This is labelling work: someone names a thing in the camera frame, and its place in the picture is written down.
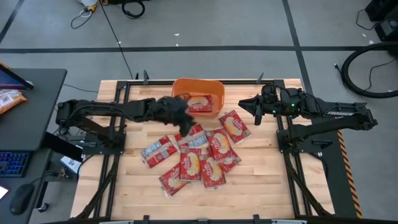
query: black desk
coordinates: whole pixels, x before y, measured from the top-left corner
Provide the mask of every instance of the black desk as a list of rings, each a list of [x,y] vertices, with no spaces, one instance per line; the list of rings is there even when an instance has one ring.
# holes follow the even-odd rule
[[[41,188],[44,184],[44,174],[46,173],[51,154],[51,149],[37,150],[33,153],[29,168],[24,178],[0,179],[0,185],[9,189],[8,193],[0,199],[0,223],[29,223],[30,216],[37,205]],[[11,214],[9,205],[18,187],[28,184],[39,177],[43,178],[33,183],[35,185],[35,189],[26,211],[21,215]]]
[[[10,191],[0,199],[0,223],[28,223],[33,209],[44,190],[45,173],[52,155],[51,149],[43,148],[52,111],[57,102],[63,81],[64,69],[12,69],[14,73],[35,85],[23,92],[26,102],[2,114],[0,117],[0,149],[34,151],[24,178],[2,178],[0,185]],[[34,182],[35,189],[26,211],[18,216],[11,214],[9,204],[15,191],[23,184]]]
[[[33,82],[33,90],[24,90],[27,101],[0,116],[0,149],[37,150],[67,75],[65,69],[11,69]]]

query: black metal frame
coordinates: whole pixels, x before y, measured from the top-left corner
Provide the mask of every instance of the black metal frame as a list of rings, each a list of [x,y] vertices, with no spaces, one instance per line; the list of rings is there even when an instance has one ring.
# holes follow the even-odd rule
[[[224,85],[265,85],[268,83],[275,83],[276,85],[285,86],[283,80],[219,80]],[[121,96],[122,89],[124,91],[124,103],[129,101],[129,94],[130,89],[132,86],[137,85],[172,85],[174,80],[136,80],[136,81],[118,81],[116,85],[116,92],[114,97],[114,102],[118,102]],[[284,125],[281,116],[276,116],[278,130],[277,133],[281,130],[284,130]],[[115,127],[116,117],[111,118],[110,126]],[[120,120],[120,127],[123,127],[126,120],[121,118]],[[292,119],[287,118],[288,126],[292,125]],[[357,218],[337,218],[337,217],[327,217],[327,218],[317,218],[312,216],[311,205],[310,201],[316,202],[313,195],[309,192],[309,190],[305,186],[305,179],[304,173],[302,169],[300,154],[294,154],[294,159],[296,163],[296,169],[293,168],[292,162],[290,160],[290,152],[283,153],[286,171],[288,173],[288,183],[290,189],[290,196],[292,198],[292,208],[294,211],[294,215],[296,219],[299,220],[308,220],[309,223],[398,223],[392,221],[384,221],[384,220],[359,220]],[[85,215],[79,216],[75,219],[59,222],[59,223],[99,223],[100,221],[110,221],[111,213],[112,213],[112,206],[113,206],[113,198],[114,198],[114,191],[116,185],[116,178],[118,173],[118,165],[119,165],[120,155],[115,155],[111,170],[108,174],[108,164],[109,164],[109,155],[104,155],[103,165],[101,168],[101,175],[99,180],[98,191],[91,200],[91,202],[96,202],[93,204],[91,208],[89,208],[89,212]],[[306,216],[300,214],[299,203],[297,200],[297,192],[295,189],[295,183],[300,187],[303,194],[303,201],[305,206],[305,213]],[[100,210],[101,210],[101,197],[103,192],[107,188],[109,184],[109,194],[108,194],[108,201],[106,204],[106,215],[104,217],[100,217]],[[91,211],[94,210],[93,218],[88,218],[88,215]],[[192,223],[192,224],[204,224],[204,223],[235,223],[235,224],[245,224],[245,223],[276,223],[276,220],[271,219],[260,219],[259,215],[253,215],[253,219],[247,220],[151,220],[150,223]],[[134,220],[134,223],[142,223],[148,224],[149,223],[149,216],[144,215],[142,220]]]

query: warning tape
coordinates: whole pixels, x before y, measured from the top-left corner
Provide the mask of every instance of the warning tape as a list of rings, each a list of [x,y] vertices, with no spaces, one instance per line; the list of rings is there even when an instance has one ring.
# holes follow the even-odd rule
[[[363,218],[361,207],[359,206],[358,195],[356,194],[356,190],[355,190],[353,173],[351,171],[351,167],[349,166],[349,162],[348,162],[346,146],[344,145],[344,140],[343,140],[343,133],[341,132],[341,130],[337,131],[337,135],[338,135],[338,140],[340,142],[340,149],[341,149],[341,153],[343,155],[343,160],[344,160],[346,171],[347,171],[347,178],[348,178],[349,187],[350,187],[351,193],[353,195],[354,207],[355,207],[355,210],[356,210],[356,216],[358,218]]]

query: white cable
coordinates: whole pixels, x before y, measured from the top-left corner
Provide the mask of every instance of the white cable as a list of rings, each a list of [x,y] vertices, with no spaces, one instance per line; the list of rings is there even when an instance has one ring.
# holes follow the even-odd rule
[[[88,15],[88,16],[83,16],[83,14],[86,13],[86,11],[85,11],[85,10],[82,10],[82,11],[80,12],[80,17],[82,17],[82,18],[88,18],[88,17],[90,17],[90,16],[92,15],[93,12],[91,12],[91,11],[89,11],[89,12],[90,12],[90,15]]]

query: desk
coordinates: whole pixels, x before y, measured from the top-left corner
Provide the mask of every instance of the desk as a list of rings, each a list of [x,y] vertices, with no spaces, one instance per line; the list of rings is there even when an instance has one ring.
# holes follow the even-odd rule
[[[284,82],[286,87],[301,87],[299,79]],[[116,84],[117,81],[102,81],[98,101],[113,101]],[[119,161],[111,219],[142,220],[144,215],[150,215],[151,220],[252,219],[254,214],[261,218],[293,218],[284,159],[275,135],[277,121],[272,115],[265,115],[262,124],[255,126],[254,118],[238,106],[239,100],[260,93],[261,87],[225,85],[224,108],[220,114],[236,110],[252,136],[238,145],[230,141],[242,161],[226,174],[227,183],[222,189],[206,192],[202,184],[188,184],[173,197],[166,198],[159,188],[158,178],[179,162],[179,154],[148,169],[141,162],[139,152],[166,134],[178,133],[178,127],[126,121],[126,148]],[[129,99],[160,98],[170,94],[170,85],[133,86]],[[109,118],[94,117],[93,120],[103,126],[109,125]],[[205,129],[221,127],[218,119],[197,118],[197,122]],[[294,119],[294,123],[310,122],[303,118]],[[71,217],[83,210],[95,193],[94,189],[98,188],[102,161],[102,156],[94,156],[81,168]],[[324,208],[333,213],[322,163],[302,155],[302,165],[308,188]],[[303,213],[300,192],[297,195]]]
[[[24,178],[1,178],[0,185],[10,191],[0,200],[1,220],[7,223],[28,223],[32,210],[44,193],[44,178],[34,182],[35,189],[26,211],[18,216],[9,211],[15,191],[23,184],[44,177],[52,155],[50,149],[42,149],[55,103],[67,74],[65,69],[20,69],[12,71],[35,85],[33,90],[23,91],[27,98],[15,108],[0,116],[0,149],[34,151]]]

